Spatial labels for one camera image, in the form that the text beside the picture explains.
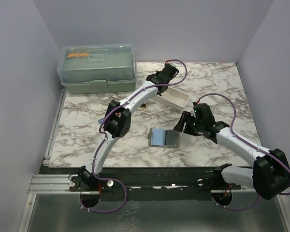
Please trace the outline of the beige card holder wallet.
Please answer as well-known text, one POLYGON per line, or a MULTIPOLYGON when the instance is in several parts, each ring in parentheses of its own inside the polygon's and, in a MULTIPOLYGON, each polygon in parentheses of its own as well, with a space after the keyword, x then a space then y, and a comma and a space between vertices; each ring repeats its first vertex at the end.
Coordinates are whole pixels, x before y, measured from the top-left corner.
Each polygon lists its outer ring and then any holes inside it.
POLYGON ((167 146, 165 144, 165 129, 150 128, 148 134, 149 147, 179 148, 179 132, 177 131, 176 146, 167 146))

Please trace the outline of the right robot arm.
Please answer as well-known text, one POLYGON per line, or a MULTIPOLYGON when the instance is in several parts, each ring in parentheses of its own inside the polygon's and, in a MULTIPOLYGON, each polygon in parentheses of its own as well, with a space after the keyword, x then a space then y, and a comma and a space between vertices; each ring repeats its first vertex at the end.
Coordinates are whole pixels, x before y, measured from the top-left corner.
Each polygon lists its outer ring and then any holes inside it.
POLYGON ((194 103, 192 113, 183 111, 174 130, 192 136, 202 135, 250 165, 249 169, 229 164, 221 167, 220 173, 213 176, 217 189, 224 189, 229 184, 247 186, 270 200, 290 187, 290 166, 284 152, 259 146, 236 133, 227 123, 216 121, 206 103, 194 103))

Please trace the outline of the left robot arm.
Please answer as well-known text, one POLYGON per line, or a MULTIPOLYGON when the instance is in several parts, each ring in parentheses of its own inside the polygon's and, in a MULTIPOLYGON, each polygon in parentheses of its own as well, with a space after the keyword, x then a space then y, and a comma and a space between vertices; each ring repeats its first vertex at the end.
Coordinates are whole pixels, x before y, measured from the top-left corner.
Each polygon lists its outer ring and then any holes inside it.
POLYGON ((102 134, 100 143, 94 150, 93 157, 79 169, 78 178, 81 186, 87 191, 97 187, 97 175, 116 142, 130 130, 132 114, 150 98, 161 95, 170 86, 179 70, 168 60, 161 71, 150 74, 145 82, 132 94, 120 101, 111 101, 105 117, 100 124, 102 134))

